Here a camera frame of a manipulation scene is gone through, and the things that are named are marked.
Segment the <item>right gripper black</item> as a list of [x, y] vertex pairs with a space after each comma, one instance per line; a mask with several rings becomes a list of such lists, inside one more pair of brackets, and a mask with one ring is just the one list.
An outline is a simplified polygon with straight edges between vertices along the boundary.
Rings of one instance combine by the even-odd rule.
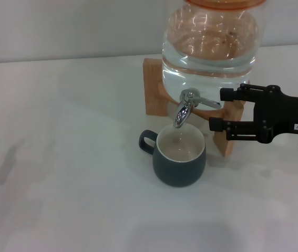
[[284, 94], [279, 86], [242, 83], [237, 90], [221, 88], [221, 101], [254, 102], [253, 122], [209, 118], [209, 128], [225, 132], [228, 141], [258, 141], [268, 144], [280, 134], [298, 134], [298, 97]]

